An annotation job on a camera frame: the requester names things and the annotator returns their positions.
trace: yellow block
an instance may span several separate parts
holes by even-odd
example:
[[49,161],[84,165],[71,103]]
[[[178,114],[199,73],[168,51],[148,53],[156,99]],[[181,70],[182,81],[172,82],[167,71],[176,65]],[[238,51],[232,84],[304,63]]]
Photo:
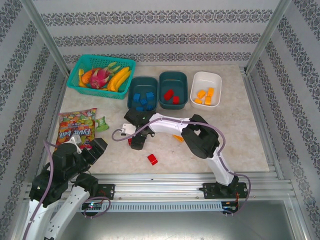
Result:
[[194,100],[194,102],[195,102],[196,104],[202,104],[202,101],[201,101],[199,98],[196,98],[196,99]]
[[208,89],[208,97],[212,97],[214,95],[215,89],[213,87],[209,87]]
[[181,136],[172,135],[175,139],[177,139],[180,143],[183,143],[185,140]]
[[206,93],[205,90],[200,90],[200,91],[198,91],[197,97],[198,97],[199,99],[202,99],[206,94],[207,94],[207,93]]
[[204,104],[210,106],[211,105],[211,97],[206,96],[204,99]]

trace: white tabletop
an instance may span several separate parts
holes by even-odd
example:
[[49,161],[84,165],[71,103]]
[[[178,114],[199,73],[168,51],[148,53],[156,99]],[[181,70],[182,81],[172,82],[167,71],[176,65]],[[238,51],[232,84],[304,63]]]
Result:
[[[243,79],[237,65],[201,66],[137,66],[134,76],[149,76],[156,79],[165,71],[181,71],[188,78],[190,94],[194,74],[199,71],[215,73],[222,78],[222,93],[219,106],[213,111],[195,109],[190,100],[181,110],[162,109],[156,111],[165,116],[191,118],[202,116],[209,124],[219,128],[226,137],[223,156],[235,172],[268,172],[266,156],[258,134]],[[107,141],[105,153],[91,167],[91,173],[103,174],[160,174],[160,173],[210,173],[207,163],[191,153],[186,143],[180,143],[167,133],[157,133],[145,141],[143,150],[129,147],[127,140],[115,142],[111,134],[127,123],[124,115],[128,111],[127,97],[124,100],[83,95],[68,88],[65,91],[61,113],[97,108],[96,117],[105,116],[110,128],[96,132],[96,137]],[[58,125],[52,143],[56,142]],[[148,156],[154,154],[158,163],[152,166]]]

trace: white container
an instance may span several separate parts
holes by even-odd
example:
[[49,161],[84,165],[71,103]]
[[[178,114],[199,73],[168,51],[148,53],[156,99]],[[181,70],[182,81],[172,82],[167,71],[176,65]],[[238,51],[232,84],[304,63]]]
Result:
[[[209,88],[214,88],[213,97],[211,98],[211,105],[204,105],[205,98],[202,98],[202,104],[195,103],[195,99],[197,99],[197,94],[200,90],[204,90],[208,92]],[[190,93],[191,106],[196,109],[201,110],[213,110],[220,103],[222,90],[222,78],[215,73],[206,72],[206,71],[198,71],[194,77],[192,82],[192,88]]]

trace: snack package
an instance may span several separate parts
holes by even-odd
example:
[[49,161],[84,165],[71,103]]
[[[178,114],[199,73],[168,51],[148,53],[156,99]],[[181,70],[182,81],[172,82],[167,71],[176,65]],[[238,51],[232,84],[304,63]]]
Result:
[[95,139],[96,108],[59,113],[59,132],[56,145],[70,140],[73,134],[80,135],[80,149],[91,149],[90,141]]

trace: robotic arm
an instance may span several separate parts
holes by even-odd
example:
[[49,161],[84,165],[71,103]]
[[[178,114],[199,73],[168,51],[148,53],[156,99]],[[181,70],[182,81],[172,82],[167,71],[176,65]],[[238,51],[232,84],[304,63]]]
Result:
[[224,168],[225,166],[227,169],[230,169],[222,154],[219,155],[221,160],[219,159],[218,151],[220,150],[220,143],[218,141],[218,133],[208,126],[188,123],[208,124],[201,116],[195,114],[191,118],[175,118],[163,116],[154,111],[138,112],[130,109],[124,118],[134,127],[132,128],[129,124],[124,124],[121,130],[123,134],[134,134],[136,130],[138,131],[144,125],[153,121],[145,129],[132,137],[132,149],[143,149],[147,136],[153,136],[155,133],[168,133],[181,136],[194,155],[206,159],[214,173],[219,194],[228,197],[235,193],[239,178],[231,174],[233,173],[231,170],[227,171]]
[[[23,228],[24,236],[21,236],[21,239],[59,239],[81,204],[89,196],[96,196],[99,187],[98,179],[84,172],[105,152],[108,144],[102,138],[96,138],[90,142],[91,149],[80,150],[77,146],[79,138],[78,135],[72,136],[69,142],[59,145],[53,152],[53,178],[50,189],[30,222],[49,184],[50,171],[47,170],[49,165],[46,165],[32,181],[28,216]],[[77,175],[70,196],[51,219],[62,193],[68,189],[68,182]]]

